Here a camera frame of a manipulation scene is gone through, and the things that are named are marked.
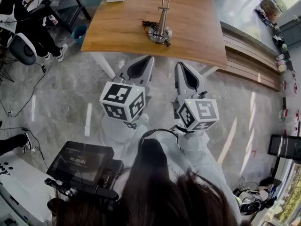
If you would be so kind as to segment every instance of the dark hair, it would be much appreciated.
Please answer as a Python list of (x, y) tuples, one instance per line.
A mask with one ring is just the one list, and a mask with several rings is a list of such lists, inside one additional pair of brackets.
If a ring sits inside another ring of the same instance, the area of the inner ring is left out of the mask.
[[(206, 185), (199, 184), (198, 179), (204, 180)], [(179, 176), (176, 183), (164, 178), (150, 178), (139, 188), (133, 184), (136, 182), (126, 183), (119, 204), (113, 211), (101, 208), (95, 196), (87, 198), (78, 195), (68, 202), (58, 198), (52, 199), (52, 211), (56, 216), (54, 224), (56, 226), (238, 226), (224, 193), (190, 170)]]

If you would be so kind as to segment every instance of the office chair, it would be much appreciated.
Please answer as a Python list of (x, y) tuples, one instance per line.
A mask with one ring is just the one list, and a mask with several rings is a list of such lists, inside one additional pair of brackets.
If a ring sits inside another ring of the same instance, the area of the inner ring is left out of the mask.
[(36, 62), (37, 52), (34, 45), (22, 33), (15, 33), (16, 19), (11, 15), (0, 15), (0, 41), (10, 53), (24, 65)]

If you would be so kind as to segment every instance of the marble floor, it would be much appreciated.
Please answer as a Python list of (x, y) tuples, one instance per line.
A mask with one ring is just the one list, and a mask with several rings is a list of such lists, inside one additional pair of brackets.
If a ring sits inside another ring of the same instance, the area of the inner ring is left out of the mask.
[[(52, 31), (58, 45), (69, 46), (65, 59), (58, 63), (38, 59), (47, 72), (37, 85), (32, 100), (15, 118), (8, 118), (0, 106), (1, 128), (26, 127), (39, 140), (41, 149), (50, 165), (67, 140), (100, 145), (99, 97), (109, 77), (89, 53), (80, 52), (80, 46), (67, 33)], [(138, 54), (104, 53), (117, 72), (124, 63)], [(150, 83), (152, 97), (145, 112), (152, 128), (170, 128), (174, 125), (172, 102), (176, 97), (174, 66), (178, 60), (156, 57), (153, 79)], [(185, 61), (200, 71), (205, 65)], [(3, 80), (0, 98), (12, 114), (29, 99), (34, 84), (43, 73), (38, 65), (25, 66), (19, 62), (6, 65), (14, 83)], [(220, 72), (209, 75), (206, 89), (217, 100), (220, 121), (207, 132), (211, 138), (208, 147), (215, 159), (222, 164), (228, 184), (238, 186), (244, 176), (246, 181), (259, 182), (269, 175), (274, 156), (267, 155), (269, 137), (278, 130), (278, 111), (281, 99), (270, 89)], [(92, 106), (90, 124), (87, 108)], [(0, 139), (21, 133), (20, 129), (0, 131)], [(45, 172), (46, 167), (39, 152), (16, 153), (26, 162)]]

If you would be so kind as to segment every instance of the monitor screen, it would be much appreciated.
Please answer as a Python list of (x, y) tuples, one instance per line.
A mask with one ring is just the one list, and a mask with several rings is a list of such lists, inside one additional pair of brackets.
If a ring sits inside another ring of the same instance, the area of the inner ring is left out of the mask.
[(272, 135), (268, 153), (301, 161), (301, 137)]
[(113, 158), (111, 147), (68, 141), (49, 168), (49, 175), (65, 182), (77, 181), (87, 185), (98, 182), (101, 171)]

